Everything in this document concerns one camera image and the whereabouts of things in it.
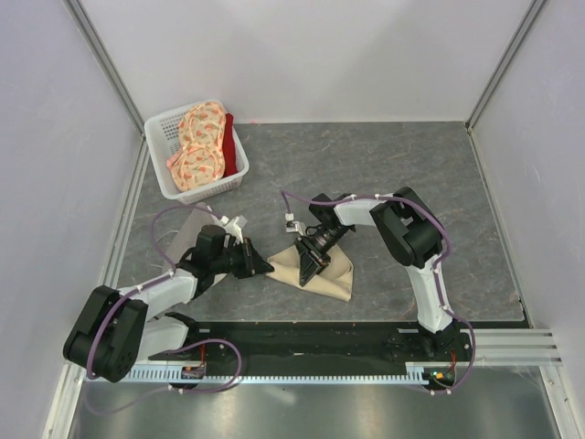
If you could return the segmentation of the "beige cloth napkin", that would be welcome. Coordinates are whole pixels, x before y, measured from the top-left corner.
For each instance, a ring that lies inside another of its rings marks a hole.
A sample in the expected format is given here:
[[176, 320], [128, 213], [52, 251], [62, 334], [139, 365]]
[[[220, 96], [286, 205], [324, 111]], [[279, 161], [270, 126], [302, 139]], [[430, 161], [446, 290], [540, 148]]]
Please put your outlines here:
[[331, 258], [329, 265], [305, 286], [300, 285], [300, 256], [294, 246], [268, 258], [268, 263], [273, 267], [268, 276], [302, 291], [349, 302], [353, 289], [354, 265], [337, 244], [329, 250], [328, 255]]

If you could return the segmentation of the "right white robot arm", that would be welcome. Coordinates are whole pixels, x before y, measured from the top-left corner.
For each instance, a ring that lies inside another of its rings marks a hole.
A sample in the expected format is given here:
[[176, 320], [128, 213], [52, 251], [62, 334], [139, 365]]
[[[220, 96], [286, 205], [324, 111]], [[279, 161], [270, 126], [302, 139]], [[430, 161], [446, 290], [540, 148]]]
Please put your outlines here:
[[406, 350], [420, 351], [427, 359], [447, 354], [458, 330], [444, 293], [441, 258], [450, 250], [445, 229], [410, 187], [387, 195], [343, 194], [330, 199], [319, 194], [309, 210], [319, 224], [297, 238], [300, 285], [306, 285], [332, 263], [331, 249], [357, 226], [378, 230], [392, 258], [409, 276], [417, 305], [418, 332], [410, 334]]

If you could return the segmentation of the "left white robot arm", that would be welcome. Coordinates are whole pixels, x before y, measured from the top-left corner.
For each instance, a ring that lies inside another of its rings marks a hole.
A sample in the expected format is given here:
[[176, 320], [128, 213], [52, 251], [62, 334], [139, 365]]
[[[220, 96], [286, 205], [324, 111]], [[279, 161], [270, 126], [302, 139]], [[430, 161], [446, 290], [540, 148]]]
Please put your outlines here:
[[94, 288], [64, 343], [63, 357], [83, 367], [90, 379], [109, 382], [124, 378], [136, 361], [162, 352], [192, 359], [200, 350], [199, 335], [165, 312], [198, 298], [223, 275], [247, 279], [273, 271], [250, 238], [205, 225], [174, 269], [121, 290]]

